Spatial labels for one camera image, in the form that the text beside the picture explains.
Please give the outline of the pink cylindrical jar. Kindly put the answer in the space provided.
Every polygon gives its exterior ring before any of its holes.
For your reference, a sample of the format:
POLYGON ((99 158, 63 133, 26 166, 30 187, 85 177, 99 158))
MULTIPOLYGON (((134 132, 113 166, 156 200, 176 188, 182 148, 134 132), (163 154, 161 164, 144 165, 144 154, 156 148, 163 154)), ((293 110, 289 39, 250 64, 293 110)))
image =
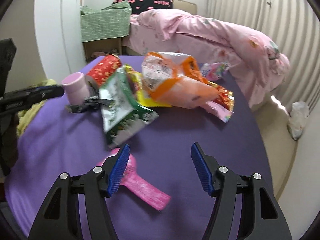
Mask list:
POLYGON ((85 75, 81 72, 68 75, 62 80, 61 85, 71 105, 81 105, 85 98, 90 96, 85 75))

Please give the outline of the black hello kitty pillow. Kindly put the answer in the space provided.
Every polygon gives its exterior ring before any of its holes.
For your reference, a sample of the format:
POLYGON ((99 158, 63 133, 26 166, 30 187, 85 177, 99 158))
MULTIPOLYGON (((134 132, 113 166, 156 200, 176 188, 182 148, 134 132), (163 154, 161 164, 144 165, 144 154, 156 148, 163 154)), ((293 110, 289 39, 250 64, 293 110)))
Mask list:
POLYGON ((173 0, 114 0, 113 4, 128 1, 133 15, 151 9, 172 9, 173 0))

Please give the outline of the colorful pastel snack bag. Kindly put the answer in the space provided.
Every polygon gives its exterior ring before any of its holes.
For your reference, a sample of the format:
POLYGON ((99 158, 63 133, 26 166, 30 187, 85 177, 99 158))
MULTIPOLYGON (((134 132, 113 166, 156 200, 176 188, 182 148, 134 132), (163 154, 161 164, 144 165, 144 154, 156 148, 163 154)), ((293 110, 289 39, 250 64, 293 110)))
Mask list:
POLYGON ((200 72, 208 81, 214 82, 221 79, 229 71, 229 68, 227 62, 204 63, 200 72))

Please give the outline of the green checkered cloth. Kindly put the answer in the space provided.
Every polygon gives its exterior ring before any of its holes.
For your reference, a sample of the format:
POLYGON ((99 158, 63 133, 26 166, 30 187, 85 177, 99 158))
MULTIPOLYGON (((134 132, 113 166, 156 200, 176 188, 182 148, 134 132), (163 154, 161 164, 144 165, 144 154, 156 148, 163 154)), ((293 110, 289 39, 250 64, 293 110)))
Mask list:
POLYGON ((101 10, 83 6, 80 9, 81 40, 91 42, 129 35, 132 8, 128 1, 101 10))

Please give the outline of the pink toy blister pack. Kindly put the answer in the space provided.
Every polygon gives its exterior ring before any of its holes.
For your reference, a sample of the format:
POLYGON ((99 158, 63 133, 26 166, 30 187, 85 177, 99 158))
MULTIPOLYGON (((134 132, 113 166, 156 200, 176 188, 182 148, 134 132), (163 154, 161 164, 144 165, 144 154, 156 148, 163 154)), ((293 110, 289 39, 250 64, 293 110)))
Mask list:
POLYGON ((137 162, 130 154, 120 185, 129 189, 143 202, 157 211, 163 211, 169 204, 171 197, 157 189, 137 173, 137 162))

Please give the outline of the red paper cup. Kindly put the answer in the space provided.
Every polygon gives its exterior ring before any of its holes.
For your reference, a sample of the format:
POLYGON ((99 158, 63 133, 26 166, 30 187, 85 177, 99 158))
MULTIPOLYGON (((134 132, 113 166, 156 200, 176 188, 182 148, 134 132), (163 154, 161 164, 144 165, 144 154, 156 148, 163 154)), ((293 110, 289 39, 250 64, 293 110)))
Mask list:
POLYGON ((107 54, 86 74, 87 79, 92 85, 99 88, 121 65, 119 56, 107 54))

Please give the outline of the olive yellow snack bag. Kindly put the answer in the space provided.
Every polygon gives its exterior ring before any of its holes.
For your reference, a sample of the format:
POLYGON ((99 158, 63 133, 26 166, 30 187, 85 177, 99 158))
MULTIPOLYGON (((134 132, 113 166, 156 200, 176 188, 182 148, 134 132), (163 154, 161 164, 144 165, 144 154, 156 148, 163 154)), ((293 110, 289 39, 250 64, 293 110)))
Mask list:
POLYGON ((151 98, 147 89, 144 86, 142 74, 134 70, 130 65, 124 65, 127 74, 128 82, 132 90, 132 94, 136 101, 144 107, 171 107, 167 103, 160 103, 151 98))

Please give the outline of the wooden bedside table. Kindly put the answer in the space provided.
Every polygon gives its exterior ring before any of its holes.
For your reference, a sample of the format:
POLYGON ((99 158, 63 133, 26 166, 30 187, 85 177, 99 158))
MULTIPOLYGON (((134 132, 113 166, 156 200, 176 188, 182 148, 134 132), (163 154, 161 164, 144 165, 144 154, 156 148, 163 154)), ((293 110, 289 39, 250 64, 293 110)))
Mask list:
POLYGON ((122 38, 109 38, 82 43, 87 62, 107 54, 122 54, 122 38))

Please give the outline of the yellow trash bag bin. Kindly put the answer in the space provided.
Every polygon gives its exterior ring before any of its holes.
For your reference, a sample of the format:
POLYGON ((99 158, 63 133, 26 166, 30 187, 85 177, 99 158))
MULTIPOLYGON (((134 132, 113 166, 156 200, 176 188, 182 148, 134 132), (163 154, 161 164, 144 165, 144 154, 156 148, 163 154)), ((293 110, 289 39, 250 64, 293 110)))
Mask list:
MULTIPOLYGON (((57 82, 53 79, 46 79, 37 85, 30 86, 29 88, 35 88, 35 87, 46 87, 46 86, 52 86, 56 85, 57 82)), ((35 118, 37 115, 38 111, 41 109, 41 107, 45 104, 46 100, 42 100, 39 103, 33 104, 29 109, 24 109, 19 111, 16 114, 16 134, 18 137, 20 137, 27 127, 30 125, 31 121, 35 118)))

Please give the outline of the white plastic bag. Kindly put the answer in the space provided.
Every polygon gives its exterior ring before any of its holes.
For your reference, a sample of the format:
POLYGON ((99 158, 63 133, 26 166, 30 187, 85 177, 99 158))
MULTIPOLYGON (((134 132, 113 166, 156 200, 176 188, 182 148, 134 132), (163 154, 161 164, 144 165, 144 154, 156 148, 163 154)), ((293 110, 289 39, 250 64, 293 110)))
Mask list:
POLYGON ((309 118, 308 104, 304 101, 294 102, 289 116, 287 129, 292 139, 296 141, 301 137, 309 118))

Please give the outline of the pink floral duvet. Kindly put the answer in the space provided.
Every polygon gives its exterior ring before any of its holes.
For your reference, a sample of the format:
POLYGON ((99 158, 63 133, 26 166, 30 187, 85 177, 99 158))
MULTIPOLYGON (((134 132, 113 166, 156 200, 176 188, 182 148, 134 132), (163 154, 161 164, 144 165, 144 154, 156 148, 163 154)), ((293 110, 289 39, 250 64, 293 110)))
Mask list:
POLYGON ((263 102, 290 70, 289 59, 265 34, 178 9, 152 9, 132 18, 132 48, 189 54, 199 63, 228 63, 250 107, 263 102))

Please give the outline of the orange white snack bag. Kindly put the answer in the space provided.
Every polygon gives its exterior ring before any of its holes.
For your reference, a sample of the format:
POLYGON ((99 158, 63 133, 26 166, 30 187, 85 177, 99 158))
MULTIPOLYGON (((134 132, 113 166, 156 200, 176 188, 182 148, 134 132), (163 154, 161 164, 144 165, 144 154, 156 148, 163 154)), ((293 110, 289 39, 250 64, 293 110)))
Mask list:
POLYGON ((151 98, 171 106, 193 109, 219 97, 203 77, 196 60, 184 53, 149 52, 142 79, 151 98))

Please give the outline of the beige pleated curtain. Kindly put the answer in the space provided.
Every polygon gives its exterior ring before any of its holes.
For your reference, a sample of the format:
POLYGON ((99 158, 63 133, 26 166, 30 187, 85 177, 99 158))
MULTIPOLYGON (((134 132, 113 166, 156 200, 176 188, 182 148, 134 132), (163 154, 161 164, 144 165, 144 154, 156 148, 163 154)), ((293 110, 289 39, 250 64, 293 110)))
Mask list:
POLYGON ((319 100, 319 19, 307 0, 207 0, 207 16, 269 36, 291 64, 276 98, 287 108, 304 101, 314 109, 319 100))

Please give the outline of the red gold snack wrapper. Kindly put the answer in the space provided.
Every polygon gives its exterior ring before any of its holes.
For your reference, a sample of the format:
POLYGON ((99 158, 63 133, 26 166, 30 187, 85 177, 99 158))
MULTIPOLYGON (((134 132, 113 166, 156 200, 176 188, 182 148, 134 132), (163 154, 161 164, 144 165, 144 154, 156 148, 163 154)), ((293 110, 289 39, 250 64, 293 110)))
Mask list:
POLYGON ((208 84, 217 89, 218 97, 213 101, 206 102, 201 106, 201 108, 204 109, 207 113, 216 116, 224 123, 227 123, 233 115, 233 92, 214 82, 209 81, 208 84))

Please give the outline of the green white snack bag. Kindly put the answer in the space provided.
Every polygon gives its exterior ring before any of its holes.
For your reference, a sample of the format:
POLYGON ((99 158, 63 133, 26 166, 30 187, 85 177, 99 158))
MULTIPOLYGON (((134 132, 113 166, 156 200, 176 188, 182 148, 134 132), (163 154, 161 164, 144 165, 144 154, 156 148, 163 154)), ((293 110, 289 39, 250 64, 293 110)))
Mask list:
POLYGON ((119 147, 159 117, 134 98, 128 80, 131 69, 121 66, 99 88, 99 98, 112 101, 109 106, 101 106, 104 134, 110 149, 119 147))

